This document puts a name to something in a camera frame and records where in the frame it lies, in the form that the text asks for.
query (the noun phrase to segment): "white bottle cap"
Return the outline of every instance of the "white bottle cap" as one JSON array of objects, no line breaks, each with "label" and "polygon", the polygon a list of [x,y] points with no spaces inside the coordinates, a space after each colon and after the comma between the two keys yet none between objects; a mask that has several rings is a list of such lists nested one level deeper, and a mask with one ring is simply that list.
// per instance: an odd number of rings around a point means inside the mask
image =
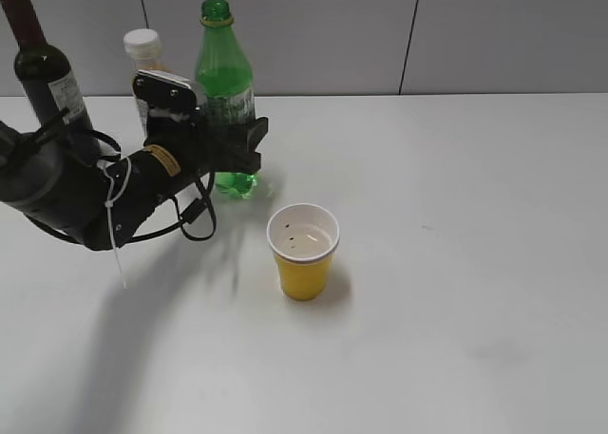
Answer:
[{"label": "white bottle cap", "polygon": [[124,50],[131,59],[153,59],[161,55],[161,37],[151,28],[131,30],[124,35],[123,41]]}]

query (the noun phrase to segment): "yellow plastic cup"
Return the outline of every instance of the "yellow plastic cup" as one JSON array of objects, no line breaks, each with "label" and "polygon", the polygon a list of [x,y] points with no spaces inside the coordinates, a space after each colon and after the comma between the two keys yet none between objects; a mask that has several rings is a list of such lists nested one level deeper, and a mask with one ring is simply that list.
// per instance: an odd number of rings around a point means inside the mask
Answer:
[{"label": "yellow plastic cup", "polygon": [[314,204],[292,204],[268,221],[266,236],[281,278],[281,289],[292,299],[308,301],[321,294],[340,228],[327,209]]}]

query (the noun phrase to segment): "white zip tie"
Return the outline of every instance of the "white zip tie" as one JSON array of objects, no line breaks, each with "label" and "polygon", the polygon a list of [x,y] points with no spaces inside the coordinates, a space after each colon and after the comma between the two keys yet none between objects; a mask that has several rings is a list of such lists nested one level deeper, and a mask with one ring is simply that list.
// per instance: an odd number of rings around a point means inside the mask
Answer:
[{"label": "white zip tie", "polygon": [[126,157],[126,175],[124,177],[123,185],[121,186],[121,190],[119,190],[118,194],[114,198],[112,198],[112,191],[114,190],[114,179],[107,174],[105,171],[105,167],[107,162],[104,160],[100,160],[103,164],[101,166],[102,171],[104,172],[104,176],[110,179],[110,187],[107,190],[107,198],[105,200],[104,206],[107,210],[107,231],[110,235],[110,243],[112,244],[112,251],[114,252],[114,258],[116,258],[116,264],[118,266],[118,271],[121,274],[121,279],[123,280],[123,287],[126,289],[126,278],[124,277],[123,265],[121,265],[121,260],[118,257],[118,248],[116,247],[116,240],[114,239],[114,225],[112,223],[112,206],[114,206],[114,201],[119,199],[124,191],[126,190],[126,185],[129,183],[129,178],[131,177],[131,159]]}]

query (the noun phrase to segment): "gray wall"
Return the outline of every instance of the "gray wall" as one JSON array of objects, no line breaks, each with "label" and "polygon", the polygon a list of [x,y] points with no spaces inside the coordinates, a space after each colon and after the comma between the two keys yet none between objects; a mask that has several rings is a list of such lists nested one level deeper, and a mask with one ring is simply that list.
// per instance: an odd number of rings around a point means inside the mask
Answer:
[{"label": "gray wall", "polygon": [[608,91],[608,0],[420,0],[403,91]]},{"label": "gray wall", "polygon": [[[129,93],[141,0],[33,0],[86,95]],[[164,59],[192,76],[201,0],[143,0]],[[608,0],[230,0],[259,94],[608,91]],[[0,96],[21,95],[0,14]],[[404,61],[407,67],[404,73]]]}]

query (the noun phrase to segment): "bottle label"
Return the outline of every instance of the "bottle label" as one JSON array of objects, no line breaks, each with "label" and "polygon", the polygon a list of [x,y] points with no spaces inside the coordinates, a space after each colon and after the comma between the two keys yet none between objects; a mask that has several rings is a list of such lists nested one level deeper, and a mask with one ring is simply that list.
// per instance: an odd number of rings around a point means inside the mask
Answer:
[{"label": "bottle label", "polygon": [[57,108],[69,109],[69,112],[64,116],[64,123],[70,123],[85,111],[85,101],[80,93],[74,73],[70,70],[69,73],[57,81],[48,83],[48,90],[53,100],[57,104]]},{"label": "bottle label", "polygon": [[254,89],[249,86],[232,97],[208,97],[206,108],[210,124],[250,123],[256,119]]}]

